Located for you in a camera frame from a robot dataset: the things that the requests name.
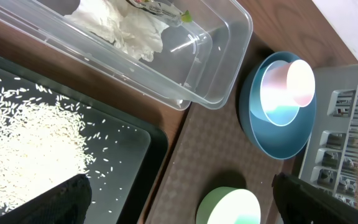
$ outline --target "pile of rice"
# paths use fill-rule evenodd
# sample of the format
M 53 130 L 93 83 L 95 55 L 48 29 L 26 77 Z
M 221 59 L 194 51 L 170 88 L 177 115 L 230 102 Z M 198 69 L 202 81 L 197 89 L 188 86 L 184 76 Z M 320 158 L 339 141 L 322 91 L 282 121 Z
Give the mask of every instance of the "pile of rice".
M 34 99 L 20 105 L 0 100 L 0 208 L 5 211 L 87 173 L 95 160 L 84 152 L 81 116 L 59 100 L 50 106 Z

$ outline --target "bowl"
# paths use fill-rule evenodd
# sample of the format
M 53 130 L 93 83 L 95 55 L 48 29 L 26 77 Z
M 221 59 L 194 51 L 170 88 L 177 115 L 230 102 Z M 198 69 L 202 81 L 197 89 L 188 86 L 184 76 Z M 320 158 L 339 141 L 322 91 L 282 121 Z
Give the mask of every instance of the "bowl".
M 256 196 L 245 189 L 219 187 L 200 203 L 196 224 L 259 224 L 260 206 Z
M 289 159 L 305 146 L 316 116 L 316 96 L 308 106 L 299 109 L 298 115 L 290 124 L 276 126 L 250 112 L 251 93 L 255 85 L 260 85 L 262 81 L 262 76 L 258 72 L 261 68 L 277 60 L 291 63 L 299 59 L 290 52 L 276 52 L 270 55 L 249 73 L 241 89 L 238 108 L 242 129 L 255 146 L 274 159 Z
M 275 106 L 272 110 L 269 110 L 268 105 L 266 103 L 262 104 L 262 102 L 264 100 L 267 101 L 268 98 L 271 98 L 271 96 L 262 94 L 262 84 L 269 71 L 274 70 L 275 68 L 280 68 L 286 64 L 288 64 L 288 62 L 284 60 L 277 60 L 258 71 L 258 76 L 262 77 L 262 81 L 259 85 L 255 85 L 252 88 L 252 99 L 250 100 L 249 106 L 252 114 L 257 118 L 277 126 L 286 126 L 290 124 L 298 114 L 299 106 L 280 105 Z

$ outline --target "white tissue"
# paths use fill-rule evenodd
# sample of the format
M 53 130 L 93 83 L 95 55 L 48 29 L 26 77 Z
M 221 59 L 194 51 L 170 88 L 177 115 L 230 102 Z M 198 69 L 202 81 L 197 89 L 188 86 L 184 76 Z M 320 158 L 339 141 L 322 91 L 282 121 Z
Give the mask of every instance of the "white tissue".
M 135 59 L 151 62 L 162 51 L 161 33 L 169 26 L 125 0 L 81 0 L 69 21 L 114 43 Z

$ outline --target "blue bowl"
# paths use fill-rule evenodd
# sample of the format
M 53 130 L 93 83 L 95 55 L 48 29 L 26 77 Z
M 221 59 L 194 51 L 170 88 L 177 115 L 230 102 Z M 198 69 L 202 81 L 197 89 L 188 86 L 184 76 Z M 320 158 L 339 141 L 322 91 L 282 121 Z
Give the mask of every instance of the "blue bowl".
M 250 72 L 239 99 L 239 117 L 242 129 L 250 141 L 274 159 L 289 159 L 305 146 L 313 129 L 316 116 L 316 95 L 312 102 L 300 108 L 296 118 L 286 126 L 276 126 L 257 118 L 250 112 L 250 99 L 254 85 L 260 85 L 263 74 L 258 71 L 277 60 L 288 63 L 300 59 L 290 52 L 277 52 L 266 58 Z
M 279 66 L 287 64 L 286 61 L 277 60 L 264 68 L 258 70 L 258 78 L 260 77 L 259 85 L 253 85 L 250 93 L 250 101 L 249 101 L 249 109 L 252 114 L 257 118 L 262 119 L 264 121 L 270 122 L 277 126 L 286 126 L 290 124 L 299 112 L 299 106 L 278 106 L 273 111 L 264 111 L 262 107 L 262 102 L 260 100 L 260 89 L 262 87 L 262 80 L 266 75 L 266 72 L 277 68 Z

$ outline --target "green cup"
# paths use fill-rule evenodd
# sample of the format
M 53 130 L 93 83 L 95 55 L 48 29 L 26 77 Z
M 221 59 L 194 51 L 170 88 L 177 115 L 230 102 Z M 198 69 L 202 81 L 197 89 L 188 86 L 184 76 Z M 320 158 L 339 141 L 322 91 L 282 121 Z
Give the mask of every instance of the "green cup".
M 196 224 L 259 224 L 260 206 L 256 196 L 245 189 L 219 187 L 198 207 Z

